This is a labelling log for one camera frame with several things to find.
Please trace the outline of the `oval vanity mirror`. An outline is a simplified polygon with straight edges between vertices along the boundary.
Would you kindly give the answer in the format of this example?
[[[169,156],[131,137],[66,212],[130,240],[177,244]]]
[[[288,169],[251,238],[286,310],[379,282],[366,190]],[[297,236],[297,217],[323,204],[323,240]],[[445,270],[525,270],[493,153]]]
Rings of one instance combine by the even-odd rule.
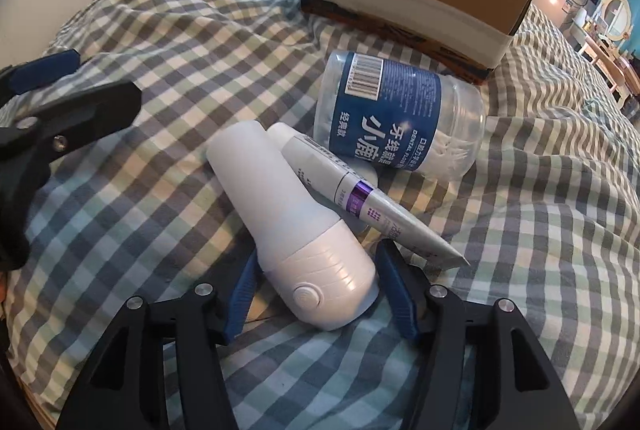
[[[604,0],[599,18],[604,24],[605,36],[613,42],[620,42],[629,36],[632,16],[628,0]]]

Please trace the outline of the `white purple cream tube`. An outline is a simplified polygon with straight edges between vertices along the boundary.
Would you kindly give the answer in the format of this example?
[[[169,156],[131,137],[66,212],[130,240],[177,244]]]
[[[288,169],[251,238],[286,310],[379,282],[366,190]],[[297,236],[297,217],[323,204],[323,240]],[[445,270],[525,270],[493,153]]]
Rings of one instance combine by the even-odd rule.
[[[425,258],[435,268],[460,268],[469,263],[413,213],[313,138],[283,123],[269,127],[267,135],[297,177],[345,213]]]

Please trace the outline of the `white cylindrical device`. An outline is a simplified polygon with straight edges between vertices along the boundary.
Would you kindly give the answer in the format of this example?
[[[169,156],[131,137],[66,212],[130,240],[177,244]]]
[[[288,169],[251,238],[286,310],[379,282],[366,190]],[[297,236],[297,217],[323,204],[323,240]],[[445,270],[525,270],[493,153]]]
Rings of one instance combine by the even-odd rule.
[[[288,309],[323,330],[378,297],[373,261],[346,222],[319,204],[256,120],[218,130],[207,161],[253,236],[262,272]]]

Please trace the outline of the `wooden dressing table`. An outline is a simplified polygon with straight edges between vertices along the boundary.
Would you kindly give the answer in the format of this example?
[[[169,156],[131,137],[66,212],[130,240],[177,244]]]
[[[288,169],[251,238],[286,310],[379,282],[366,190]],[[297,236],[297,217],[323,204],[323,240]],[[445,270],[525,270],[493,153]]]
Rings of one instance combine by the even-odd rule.
[[[587,35],[578,54],[596,68],[621,109],[630,98],[639,98],[639,76],[621,56],[613,56],[602,42]]]

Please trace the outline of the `clear floss pick jar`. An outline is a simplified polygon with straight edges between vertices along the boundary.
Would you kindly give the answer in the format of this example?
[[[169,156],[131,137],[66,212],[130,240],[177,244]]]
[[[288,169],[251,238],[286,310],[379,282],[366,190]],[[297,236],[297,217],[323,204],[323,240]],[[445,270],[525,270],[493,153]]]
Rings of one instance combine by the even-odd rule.
[[[337,156],[458,181],[485,132],[478,89],[450,75],[335,50],[324,69],[314,140]]]

